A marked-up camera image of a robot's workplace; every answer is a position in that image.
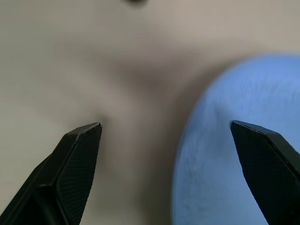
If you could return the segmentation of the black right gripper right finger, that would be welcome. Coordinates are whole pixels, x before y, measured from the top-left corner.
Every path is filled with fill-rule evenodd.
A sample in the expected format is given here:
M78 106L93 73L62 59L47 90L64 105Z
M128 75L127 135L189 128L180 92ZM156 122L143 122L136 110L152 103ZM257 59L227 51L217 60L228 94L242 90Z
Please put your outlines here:
M268 225L300 225L300 154L279 133L233 120L244 178Z

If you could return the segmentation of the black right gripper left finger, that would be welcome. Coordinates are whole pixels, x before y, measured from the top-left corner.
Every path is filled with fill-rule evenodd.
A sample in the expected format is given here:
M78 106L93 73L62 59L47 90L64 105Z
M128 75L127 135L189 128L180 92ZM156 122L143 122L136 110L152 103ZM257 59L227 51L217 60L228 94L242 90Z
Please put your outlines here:
M93 184L100 123L66 133L0 215L0 225L79 225Z

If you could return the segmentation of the light blue cloth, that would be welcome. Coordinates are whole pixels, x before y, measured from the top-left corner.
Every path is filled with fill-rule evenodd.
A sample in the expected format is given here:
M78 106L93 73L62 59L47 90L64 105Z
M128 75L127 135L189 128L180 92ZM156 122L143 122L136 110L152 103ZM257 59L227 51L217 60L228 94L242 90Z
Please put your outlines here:
M300 53L242 62L196 103L172 225L300 225Z

